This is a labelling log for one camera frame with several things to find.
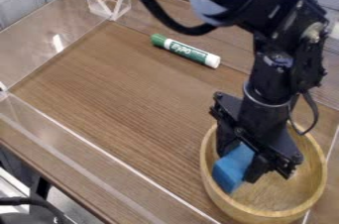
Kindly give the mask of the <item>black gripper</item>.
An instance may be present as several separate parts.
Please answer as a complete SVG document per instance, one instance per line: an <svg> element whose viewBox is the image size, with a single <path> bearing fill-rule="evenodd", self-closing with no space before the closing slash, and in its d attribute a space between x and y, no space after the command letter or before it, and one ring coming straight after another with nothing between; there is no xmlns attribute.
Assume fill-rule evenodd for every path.
<svg viewBox="0 0 339 224"><path fill-rule="evenodd" d="M245 84L245 98L222 91L214 94L215 104L210 113L218 121L218 154L226 156L241 144L254 151L254 159L246 170L245 181L257 183L270 171L290 179L303 163L303 153L287 131L289 111L298 98L269 103L255 99Z"/></svg>

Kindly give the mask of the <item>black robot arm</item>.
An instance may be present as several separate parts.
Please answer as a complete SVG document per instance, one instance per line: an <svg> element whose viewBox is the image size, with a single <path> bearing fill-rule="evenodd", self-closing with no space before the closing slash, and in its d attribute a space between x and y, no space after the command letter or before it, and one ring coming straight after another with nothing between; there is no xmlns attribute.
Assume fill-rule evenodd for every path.
<svg viewBox="0 0 339 224"><path fill-rule="evenodd" d="M303 163L287 130L299 98L318 107L310 89L327 74L323 46L329 20L315 0L191 0L195 11L215 27L237 25L254 34L254 67L245 97L215 94L211 115L218 120L218 154L237 147L251 152L241 180L255 183L271 171L291 177Z"/></svg>

